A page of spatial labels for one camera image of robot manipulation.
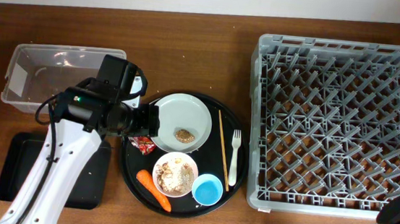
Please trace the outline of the light blue cup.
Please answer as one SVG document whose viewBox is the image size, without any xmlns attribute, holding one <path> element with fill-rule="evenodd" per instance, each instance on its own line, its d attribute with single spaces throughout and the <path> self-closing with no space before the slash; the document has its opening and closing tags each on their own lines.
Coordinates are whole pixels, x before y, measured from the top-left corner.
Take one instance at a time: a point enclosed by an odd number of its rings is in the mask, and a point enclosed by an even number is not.
<svg viewBox="0 0 400 224">
<path fill-rule="evenodd" d="M 192 195 L 197 203 L 212 206 L 221 199 L 223 187 L 217 176 L 209 173 L 201 174 L 192 185 Z"/>
</svg>

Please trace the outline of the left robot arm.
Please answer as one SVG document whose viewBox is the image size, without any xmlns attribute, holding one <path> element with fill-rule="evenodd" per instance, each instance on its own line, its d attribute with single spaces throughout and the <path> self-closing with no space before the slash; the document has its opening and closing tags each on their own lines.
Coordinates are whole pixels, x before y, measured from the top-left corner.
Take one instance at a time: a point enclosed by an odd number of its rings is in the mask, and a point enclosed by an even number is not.
<svg viewBox="0 0 400 224">
<path fill-rule="evenodd" d="M 0 224 L 56 224 L 83 168 L 106 136 L 156 137 L 155 105 L 127 105 L 148 80 L 130 61 L 105 55 L 98 74 L 45 101 L 48 134 Z"/>
</svg>

